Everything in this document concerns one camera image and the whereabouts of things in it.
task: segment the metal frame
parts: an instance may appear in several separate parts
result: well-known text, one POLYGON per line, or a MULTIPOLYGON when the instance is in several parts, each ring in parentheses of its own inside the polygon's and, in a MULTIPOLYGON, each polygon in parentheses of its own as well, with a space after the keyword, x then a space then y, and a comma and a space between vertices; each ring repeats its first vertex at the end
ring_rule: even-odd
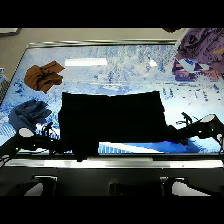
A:
MULTIPOLYGON (((124 40, 85 40, 85 41, 54 41, 30 43, 26 49, 50 48, 50 47, 72 47, 72 46, 110 46, 110 45, 147 45, 147 44, 166 44, 175 45, 176 39, 124 39, 124 40)), ((97 158, 88 158, 79 163, 71 160, 71 155, 56 156, 53 160, 48 160, 46 155, 18 154, 16 158, 9 161, 6 166, 27 166, 27 167, 58 167, 58 168, 217 168, 223 167, 219 160, 218 153, 209 154, 121 154, 121 155, 100 155, 97 158)))

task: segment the orange-brown garment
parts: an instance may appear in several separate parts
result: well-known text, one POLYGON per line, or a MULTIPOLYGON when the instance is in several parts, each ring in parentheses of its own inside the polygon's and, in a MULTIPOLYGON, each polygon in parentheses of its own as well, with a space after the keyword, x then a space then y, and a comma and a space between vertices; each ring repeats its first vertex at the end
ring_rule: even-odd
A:
POLYGON ((24 82, 34 90, 47 93, 53 85, 60 85, 62 83, 63 77, 58 75, 57 72, 63 69, 64 67, 56 61, 52 61, 42 67, 33 65, 27 70, 24 82))

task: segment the purple patterned fabric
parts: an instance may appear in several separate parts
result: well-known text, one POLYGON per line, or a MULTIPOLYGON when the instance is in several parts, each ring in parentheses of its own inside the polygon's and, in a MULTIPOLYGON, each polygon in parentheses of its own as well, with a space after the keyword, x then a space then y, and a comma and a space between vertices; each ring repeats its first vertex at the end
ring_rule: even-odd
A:
POLYGON ((224 73, 224 28, 191 28, 178 47, 176 58, 192 59, 224 73))

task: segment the black cloth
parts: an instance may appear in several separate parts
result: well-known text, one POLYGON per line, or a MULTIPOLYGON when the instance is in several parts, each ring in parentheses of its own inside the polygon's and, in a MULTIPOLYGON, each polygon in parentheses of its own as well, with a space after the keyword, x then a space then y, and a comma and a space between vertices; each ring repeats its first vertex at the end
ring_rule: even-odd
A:
POLYGON ((51 110, 46 109, 47 104, 43 101, 29 100, 14 107, 9 114, 9 123, 18 131, 20 128, 36 130, 36 124, 46 123, 46 117, 51 110))
POLYGON ((111 97, 62 93, 58 120, 69 149, 99 142, 159 142, 167 134, 158 91, 111 97))

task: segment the table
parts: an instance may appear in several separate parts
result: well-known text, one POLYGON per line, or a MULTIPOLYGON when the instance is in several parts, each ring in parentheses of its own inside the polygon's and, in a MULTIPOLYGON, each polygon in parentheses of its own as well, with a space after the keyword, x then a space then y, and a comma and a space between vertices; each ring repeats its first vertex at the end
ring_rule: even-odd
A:
MULTIPOLYGON (((47 121, 54 123, 54 130, 60 135, 58 112, 61 108, 62 92, 112 96, 157 90, 160 91, 165 107, 167 124, 176 128, 183 127, 184 125, 176 124, 177 121, 183 120, 182 112, 198 119, 214 113, 224 122, 223 79, 221 77, 211 79, 211 77, 203 75, 199 75, 197 79, 193 80, 181 80, 183 76, 177 78, 173 70, 176 50, 173 41, 153 40, 30 44, 1 104, 0 135, 4 138, 4 136, 11 137, 15 134, 14 129, 8 123, 8 115, 12 108, 31 99, 42 100, 49 105, 52 114, 47 121), (67 59, 82 59, 88 63, 92 58, 97 58, 99 64, 106 62, 106 65, 65 66, 67 59), (32 65, 42 66, 53 60, 65 67, 60 72, 60 75, 63 76, 61 85, 53 86, 47 94, 44 94, 32 90, 24 84, 24 76, 28 68, 32 65)), ((109 127, 105 124, 102 128, 106 130, 109 127)), ((189 141, 188 146, 170 142, 127 143, 114 146, 111 143, 101 143, 99 152, 128 152, 128 145, 132 145, 134 152, 149 153, 211 153, 219 151, 219 145, 215 140, 211 138, 201 140, 195 137, 189 141)))

